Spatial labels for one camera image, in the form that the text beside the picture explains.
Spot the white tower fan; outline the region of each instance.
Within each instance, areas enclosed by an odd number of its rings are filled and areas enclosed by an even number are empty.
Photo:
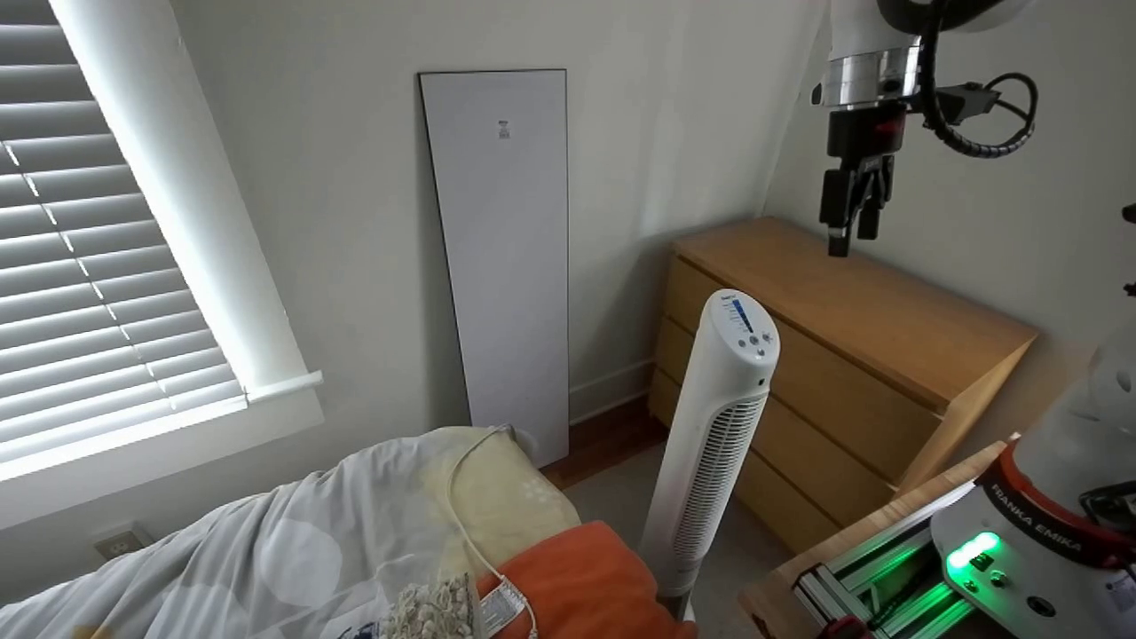
[[[640,543],[677,618],[692,621],[690,592],[740,483],[778,353],[780,338],[760,301],[733,287],[707,296]]]

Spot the bed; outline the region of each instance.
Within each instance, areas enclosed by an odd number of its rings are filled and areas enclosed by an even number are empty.
[[[365,446],[0,608],[0,636],[692,636],[502,424]]]

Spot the orange cushion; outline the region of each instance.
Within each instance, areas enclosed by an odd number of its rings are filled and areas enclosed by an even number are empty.
[[[649,567],[603,520],[549,534],[502,567],[532,603],[545,639],[692,639],[656,598]],[[514,618],[506,639],[529,636],[529,614]]]

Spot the window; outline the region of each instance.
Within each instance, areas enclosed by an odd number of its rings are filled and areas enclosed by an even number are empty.
[[[311,382],[172,7],[3,0],[0,528],[316,424]]]

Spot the window blind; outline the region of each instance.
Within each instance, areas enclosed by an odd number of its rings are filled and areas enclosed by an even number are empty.
[[[246,402],[46,0],[0,3],[0,461]]]

